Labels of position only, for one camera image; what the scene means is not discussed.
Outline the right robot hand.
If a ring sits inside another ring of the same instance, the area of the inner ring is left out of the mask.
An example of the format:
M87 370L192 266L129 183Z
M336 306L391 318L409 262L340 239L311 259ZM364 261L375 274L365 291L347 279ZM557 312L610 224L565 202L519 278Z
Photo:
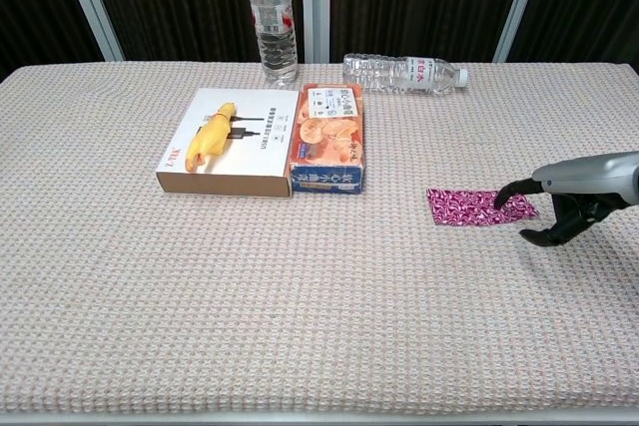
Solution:
M497 194L501 209L515 195L548 193L556 223L544 230L523 229L520 235L538 246L570 241L611 213L638 204L638 153L581 157L536 169L529 178L512 182Z

